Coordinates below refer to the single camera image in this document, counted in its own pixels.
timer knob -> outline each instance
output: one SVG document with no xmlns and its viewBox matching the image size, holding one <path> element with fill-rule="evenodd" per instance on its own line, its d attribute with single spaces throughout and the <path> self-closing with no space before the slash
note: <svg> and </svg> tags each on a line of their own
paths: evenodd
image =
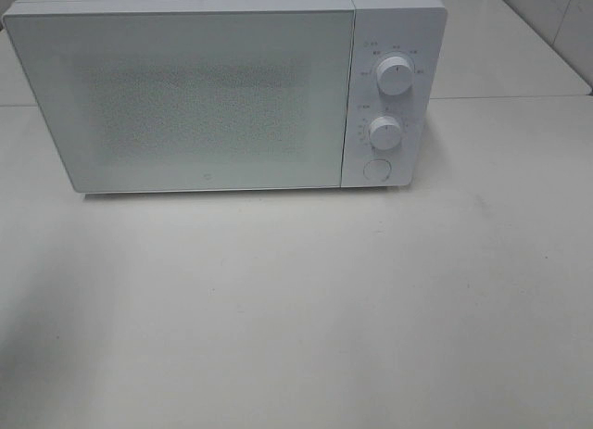
<svg viewBox="0 0 593 429">
<path fill-rule="evenodd" d="M 401 142 L 403 129 L 399 120 L 393 117 L 379 117 L 369 127 L 371 145 L 381 151 L 395 148 Z"/>
<path fill-rule="evenodd" d="M 386 95 L 400 95 L 411 87 L 414 64 L 406 56 L 388 57 L 377 67 L 377 84 Z"/>
</svg>

white knob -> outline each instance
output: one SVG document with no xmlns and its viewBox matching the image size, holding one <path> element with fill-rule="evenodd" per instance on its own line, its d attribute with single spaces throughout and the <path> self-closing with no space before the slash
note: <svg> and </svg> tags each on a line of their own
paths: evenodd
<svg viewBox="0 0 593 429">
<path fill-rule="evenodd" d="M 382 93 L 400 95 L 408 91 L 414 76 L 414 64 L 405 56 L 383 60 L 377 67 L 377 84 Z"/>
<path fill-rule="evenodd" d="M 379 117 L 373 120 L 369 127 L 371 145 L 381 151 L 398 146 L 402 134 L 401 123 L 393 117 Z"/>
</svg>

white microwave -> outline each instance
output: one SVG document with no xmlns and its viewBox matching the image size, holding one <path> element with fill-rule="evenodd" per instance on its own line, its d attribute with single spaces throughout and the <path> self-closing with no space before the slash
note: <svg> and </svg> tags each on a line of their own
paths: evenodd
<svg viewBox="0 0 593 429">
<path fill-rule="evenodd" d="M 410 183 L 440 0 L 18 0 L 3 22 L 74 189 Z"/>
</svg>

control panel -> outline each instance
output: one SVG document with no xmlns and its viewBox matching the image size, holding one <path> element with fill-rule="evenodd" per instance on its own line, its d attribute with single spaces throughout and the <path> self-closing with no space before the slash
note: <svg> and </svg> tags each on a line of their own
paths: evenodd
<svg viewBox="0 0 593 429">
<path fill-rule="evenodd" d="M 407 185 L 447 11 L 357 10 L 342 186 Z"/>
</svg>

microwave door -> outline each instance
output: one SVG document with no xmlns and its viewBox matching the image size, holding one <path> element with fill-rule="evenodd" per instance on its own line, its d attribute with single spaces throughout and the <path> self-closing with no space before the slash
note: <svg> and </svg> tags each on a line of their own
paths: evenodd
<svg viewBox="0 0 593 429">
<path fill-rule="evenodd" d="M 5 23 L 74 188 L 115 193 L 339 186 L 353 18 L 350 4 Z"/>
</svg>

